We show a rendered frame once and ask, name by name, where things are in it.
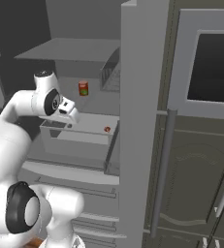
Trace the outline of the grey fridge body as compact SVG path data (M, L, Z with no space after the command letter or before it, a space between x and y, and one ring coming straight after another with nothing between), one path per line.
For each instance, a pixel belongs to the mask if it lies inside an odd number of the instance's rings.
M48 34L29 49L54 38L120 41L121 4L122 0L46 0ZM40 69L54 70L62 93L75 102L80 113L119 117L119 92L102 91L100 88L100 71L107 60L87 62L16 58L17 64L28 74ZM79 93L79 82L82 80L88 81L87 96ZM34 133L27 161L104 173L110 144L54 139L42 133L44 122Z

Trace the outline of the grey fridge drawer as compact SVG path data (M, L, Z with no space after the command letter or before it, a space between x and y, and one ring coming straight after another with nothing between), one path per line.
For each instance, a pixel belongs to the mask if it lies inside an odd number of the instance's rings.
M118 120L114 115L81 113L80 122L72 124L72 128L65 123L45 121L41 131L54 139L109 145ZM109 133L104 131L106 126L111 127Z

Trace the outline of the grey fridge shelf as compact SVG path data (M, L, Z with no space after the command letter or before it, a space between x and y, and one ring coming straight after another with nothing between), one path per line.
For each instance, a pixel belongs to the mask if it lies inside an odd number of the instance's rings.
M54 38L16 58L105 62L119 46L120 40Z

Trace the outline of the red can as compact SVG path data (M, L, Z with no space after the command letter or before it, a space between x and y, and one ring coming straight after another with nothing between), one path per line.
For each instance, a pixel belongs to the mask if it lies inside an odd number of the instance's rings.
M79 82L79 93L81 96L88 95L88 81L87 80L82 80Z

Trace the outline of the grey fridge door bin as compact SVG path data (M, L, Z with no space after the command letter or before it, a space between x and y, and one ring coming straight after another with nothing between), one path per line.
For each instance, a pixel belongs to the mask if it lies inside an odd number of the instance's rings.
M119 124L116 124L104 162L104 174L119 176Z
M102 91L120 91L120 48L118 47L100 71L100 88Z

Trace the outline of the grey freezer drawer front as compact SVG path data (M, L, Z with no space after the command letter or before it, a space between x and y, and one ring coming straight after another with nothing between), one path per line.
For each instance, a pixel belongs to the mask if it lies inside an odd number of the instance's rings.
M104 185L116 189L115 199L86 195L83 213L73 221L74 230L86 244L86 248L118 248L119 191L118 178L96 170L84 170L46 163L26 161L18 174L20 180L36 183L39 176L66 179L75 182Z

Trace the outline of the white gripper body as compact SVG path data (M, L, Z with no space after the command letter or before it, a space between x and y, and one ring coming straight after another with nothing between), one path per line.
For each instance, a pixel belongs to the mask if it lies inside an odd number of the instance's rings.
M60 109L52 117L55 121L69 124L77 124L80 121L80 114L76 108L70 111Z

